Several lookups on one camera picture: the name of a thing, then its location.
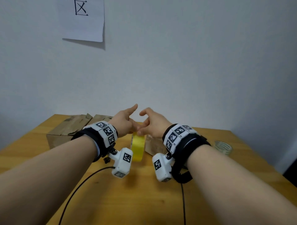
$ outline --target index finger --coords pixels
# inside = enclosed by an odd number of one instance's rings
[[[142,110],[142,111],[139,113],[139,115],[140,115],[140,116],[144,116],[144,115],[147,114],[148,116],[150,116],[150,115],[152,114],[152,112],[153,112],[153,110],[152,110],[150,107],[148,107],[148,108]]]
[[[138,105],[135,104],[135,105],[132,106],[131,108],[125,109],[124,111],[125,111],[126,113],[128,113],[129,115],[131,115],[132,113],[135,112],[135,110],[137,109],[137,107],[138,107]]]

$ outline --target yellow tape roll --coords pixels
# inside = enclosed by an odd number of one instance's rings
[[[132,162],[140,162],[144,152],[145,137],[137,136],[133,133],[131,140],[131,150],[133,151]]]

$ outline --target forearm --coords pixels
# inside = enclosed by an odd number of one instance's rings
[[[83,136],[0,175],[0,224],[45,224],[97,154]]]
[[[231,158],[203,145],[187,162],[223,224],[294,224],[296,207]]]

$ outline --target clear tape roll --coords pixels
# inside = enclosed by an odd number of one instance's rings
[[[230,155],[230,153],[233,150],[231,145],[229,145],[225,142],[222,142],[222,141],[215,141],[214,148],[227,156]]]

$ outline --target finger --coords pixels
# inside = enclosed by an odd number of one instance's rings
[[[129,121],[132,123],[132,128],[130,129],[131,132],[136,132],[140,128],[140,124],[135,122],[133,119],[129,118]]]
[[[138,105],[135,104],[135,105],[132,106],[131,108],[125,109],[124,111],[125,111],[126,113],[128,113],[129,115],[131,115],[132,113],[135,112],[135,110],[137,109],[137,107],[138,107]]]
[[[144,110],[142,110],[140,113],[139,113],[139,115],[140,116],[144,116],[144,115],[148,115],[148,116],[150,116],[151,114],[152,114],[152,112],[154,112],[150,107],[148,107],[148,108],[146,108],[146,109],[144,109]]]
[[[138,130],[144,128],[150,124],[149,117],[139,126]]]
[[[144,136],[146,134],[150,134],[150,126],[141,128],[139,131],[137,131],[138,136]]]

